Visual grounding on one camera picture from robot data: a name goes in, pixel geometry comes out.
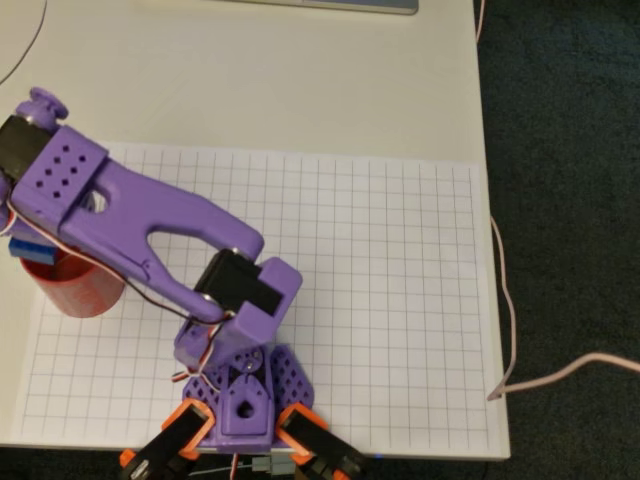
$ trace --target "cable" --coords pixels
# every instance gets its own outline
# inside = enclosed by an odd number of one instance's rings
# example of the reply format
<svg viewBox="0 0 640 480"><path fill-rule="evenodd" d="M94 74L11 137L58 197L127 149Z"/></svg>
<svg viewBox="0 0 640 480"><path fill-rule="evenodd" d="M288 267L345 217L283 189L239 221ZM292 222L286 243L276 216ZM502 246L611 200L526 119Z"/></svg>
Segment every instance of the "cable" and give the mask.
<svg viewBox="0 0 640 480"><path fill-rule="evenodd" d="M638 362L618 357L617 355L611 355L609 353L591 352L578 357L566 367L550 375L546 375L544 377L536 378L534 380L529 380L526 382L507 385L507 380L509 380L511 373L516 366L516 312L515 308L513 307L513 302L511 301L511 295L509 295L509 289L507 288L507 267L504 259L504 247L502 245L502 238L500 237L500 230L498 229L498 225L496 224L496 221L493 217L491 217L491 227L493 228L493 233L496 237L496 241L498 244L498 253L500 255L500 284L502 286L502 293L504 294L504 297L507 300L507 304L509 305L509 316L511 319L511 361L509 362L509 367L502 377L502 380L500 380L500 383L498 383L496 388L489 394L487 400L496 400L505 393L521 392L523 390L529 390L531 388L538 388L549 385L567 377L568 375L571 375L580 367L583 367L587 363L591 362L608 363L640 373L640 363Z"/></svg>
<svg viewBox="0 0 640 480"><path fill-rule="evenodd" d="M476 43L480 43L480 36L482 35L482 26L484 24L484 7L487 0L481 0L480 13L478 15L478 27L476 28Z"/></svg>
<svg viewBox="0 0 640 480"><path fill-rule="evenodd" d="M253 465L238 465L236 467L237 470L242 468L251 468ZM207 475L208 473L220 473L220 472L228 472L231 470L231 467L221 467L221 468L212 468L210 470L200 470L198 472L192 472L189 474L190 477L195 477L196 475Z"/></svg>
<svg viewBox="0 0 640 480"><path fill-rule="evenodd" d="M116 270L114 270L113 268L111 268L109 265L107 265L106 263L101 262L100 260L97 260L93 257L90 257L89 255L85 255L84 253L78 252L77 250L74 250L73 248L69 247L68 245L66 245L65 243L63 243L62 241L60 241L56 236L50 234L49 232L47 232L45 229L43 229L42 227L36 225L34 222L32 222L31 220L29 220L27 217L25 217L20 211L18 211L16 209L16 207L13 205L13 202L11 201L11 196L9 195L7 197L7 207L9 208L9 210L11 210L11 212L14 214L15 217L19 218L20 220L22 220L24 223L26 223L29 227L31 227L33 230L35 230L36 232L38 232L40 235L42 235L44 238L46 238L47 240L49 240L51 243L53 243L56 247L58 247L60 250L62 250L63 252L68 253L69 255L73 255L76 256L86 262L91 263L92 265L96 265L102 269L104 269L108 274L112 275L113 277L117 278L118 280L120 280L121 282L123 282L124 284L128 285L129 287L131 287L138 295L140 295L144 300L146 300L147 302L151 303L152 305L155 305L158 308L161 308L163 310L166 310L167 312L171 312L174 315L179 316L180 318L183 318L191 323L194 323L196 325L200 325L200 326L206 326L206 327L210 327L211 325L215 325L216 323L219 323L227 318L230 318L230 314L229 312L225 313L225 315L220 319L217 320L215 322L203 322L202 320L198 320L194 317L185 315L184 313L176 310L175 308L171 308L167 305L162 304L161 302L158 302L157 300L154 300L153 298L149 297L140 287L138 287L135 283L133 283L131 280L129 280L128 278L126 278L125 276L121 275L119 272L117 272Z"/></svg>
<svg viewBox="0 0 640 480"><path fill-rule="evenodd" d="M11 68L11 70L9 70L9 73L7 73L4 77L2 77L2 79L0 80L0 86L2 86L2 84L4 82L9 80L9 77L11 77L11 75L13 75L15 73L15 71L18 69L18 67L20 65L22 65L22 62L24 61L24 59L29 54L29 51L31 50L31 47L33 47L33 44L36 43L37 38L40 36L40 30L42 30L42 25L44 25L44 17L47 15L47 4L48 4L48 0L44 0L44 4L42 6L42 16L40 17L40 23L38 24L38 27L36 28L36 32L34 33L33 37L29 41L29 44L27 45L27 48L25 49L25 51L22 53L20 58L18 58L18 61L13 66L13 68Z"/></svg>
<svg viewBox="0 0 640 480"><path fill-rule="evenodd" d="M513 306L513 301L511 300L511 295L509 294L509 288L507 287L507 262L504 259L504 246L502 245L502 237L500 236L500 230L498 229L498 224L494 220L493 216L491 217L491 228L493 229L493 233L496 236L496 243L498 244L498 254L500 256L500 285L502 286L502 294L504 295L505 300L507 301L507 305L509 306L509 318L511 319L511 360L509 361L509 366L507 367L507 371L504 373L502 380L493 389L493 392L489 394L487 400L494 400L498 398L500 394L498 393L504 386L507 384L507 380L511 376L511 372L516 367L516 309Z"/></svg>
<svg viewBox="0 0 640 480"><path fill-rule="evenodd" d="M200 359L198 360L198 369L193 370L188 368L184 372L175 373L171 377L171 381L173 383L177 383L191 377L200 377L209 386L209 388L211 388L216 393L220 393L220 389L211 383L211 381L209 380L207 375L203 372L203 370L204 370L204 367L209 362L209 359L211 358L211 354L213 353L213 349L215 346L214 339L218 334L218 332L220 331L221 327L222 327L222 323L217 323L214 326L209 328L209 332L207 334L209 337L209 344L207 345L206 350L202 353L202 355L200 356Z"/></svg>
<svg viewBox="0 0 640 480"><path fill-rule="evenodd" d="M235 453L231 459L231 472L229 472L229 480L233 480L236 477L238 471L238 454Z"/></svg>
<svg viewBox="0 0 640 480"><path fill-rule="evenodd" d="M9 210L9 218L7 219L7 224L0 230L0 237L9 233L9 230L15 225L17 218L16 214Z"/></svg>

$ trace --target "mounting holes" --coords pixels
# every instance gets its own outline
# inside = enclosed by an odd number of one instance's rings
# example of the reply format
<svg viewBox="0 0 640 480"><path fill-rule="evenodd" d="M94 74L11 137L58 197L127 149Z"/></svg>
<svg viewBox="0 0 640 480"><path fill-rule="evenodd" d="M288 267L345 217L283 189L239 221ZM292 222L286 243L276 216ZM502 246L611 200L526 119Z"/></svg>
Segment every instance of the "mounting holes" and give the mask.
<svg viewBox="0 0 640 480"><path fill-rule="evenodd" d="M255 410L253 409L253 405L245 400L238 406L236 413L240 418L251 418L253 417Z"/></svg>

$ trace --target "grid paper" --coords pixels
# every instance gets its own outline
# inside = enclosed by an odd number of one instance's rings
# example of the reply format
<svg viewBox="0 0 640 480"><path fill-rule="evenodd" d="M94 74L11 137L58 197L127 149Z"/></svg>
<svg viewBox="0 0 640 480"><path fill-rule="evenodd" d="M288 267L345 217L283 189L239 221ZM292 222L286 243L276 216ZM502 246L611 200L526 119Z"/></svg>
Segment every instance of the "grid paper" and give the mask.
<svg viewBox="0 0 640 480"><path fill-rule="evenodd" d="M203 195L304 278L277 341L293 347L332 431L363 452L499 457L476 167L421 160L108 144L132 170ZM156 233L195 285L214 250ZM180 403L180 320L127 289L93 319L38 292L16 443L142 446Z"/></svg>

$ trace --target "clamp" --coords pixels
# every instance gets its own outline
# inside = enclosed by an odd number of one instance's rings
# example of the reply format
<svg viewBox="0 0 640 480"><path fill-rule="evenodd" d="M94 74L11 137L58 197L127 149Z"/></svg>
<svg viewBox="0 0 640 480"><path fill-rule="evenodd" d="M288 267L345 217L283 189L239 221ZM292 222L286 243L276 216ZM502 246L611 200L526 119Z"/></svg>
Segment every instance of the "clamp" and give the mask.
<svg viewBox="0 0 640 480"><path fill-rule="evenodd" d="M214 424L209 407L192 398L184 400L142 450L120 454L120 480L186 479L199 456L196 446Z"/></svg>
<svg viewBox="0 0 640 480"><path fill-rule="evenodd" d="M276 435L295 450L291 459L309 480L363 478L367 458L327 428L322 418L295 403L280 414Z"/></svg>

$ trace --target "dark carpet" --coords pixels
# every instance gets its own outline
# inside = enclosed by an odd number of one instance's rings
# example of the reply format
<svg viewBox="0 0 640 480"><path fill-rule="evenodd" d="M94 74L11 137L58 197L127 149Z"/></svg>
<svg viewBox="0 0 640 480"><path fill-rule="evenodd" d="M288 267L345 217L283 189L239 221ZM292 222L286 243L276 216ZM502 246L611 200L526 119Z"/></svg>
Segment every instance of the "dark carpet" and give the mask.
<svg viewBox="0 0 640 480"><path fill-rule="evenodd" d="M639 359L640 3L488 0L479 52L491 205L519 315L512 380L592 350ZM639 399L637 375L587 366L509 397L510 460L486 472L385 460L371 478L637 479ZM3 480L117 471L114 453L0 450Z"/></svg>

